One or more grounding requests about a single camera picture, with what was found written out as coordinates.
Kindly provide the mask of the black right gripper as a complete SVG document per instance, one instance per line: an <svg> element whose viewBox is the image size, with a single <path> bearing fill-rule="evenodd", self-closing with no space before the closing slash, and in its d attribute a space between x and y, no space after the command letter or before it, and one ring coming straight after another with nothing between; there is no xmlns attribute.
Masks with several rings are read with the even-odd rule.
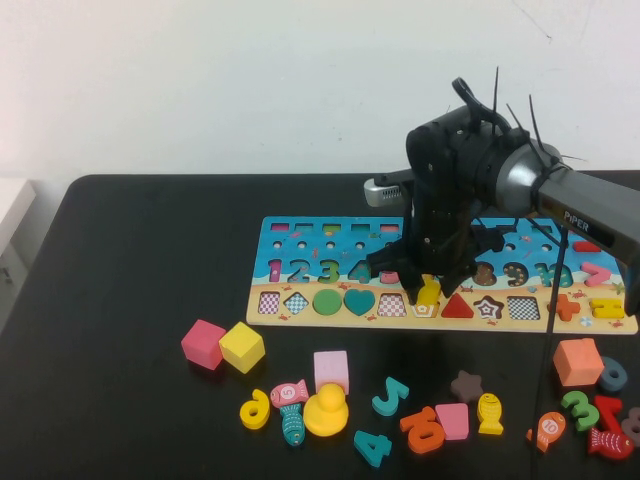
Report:
<svg viewBox="0 0 640 480"><path fill-rule="evenodd" d="M504 247L499 228L473 227L478 210L497 205L497 179L507 157L528 144L528 132L506 132L486 120L474 125L459 107L412 130L406 151L414 175L410 253L393 242L366 256L370 275L398 275L410 305L424 286L422 273L439 274L449 298L477 272L476 259Z"/></svg>

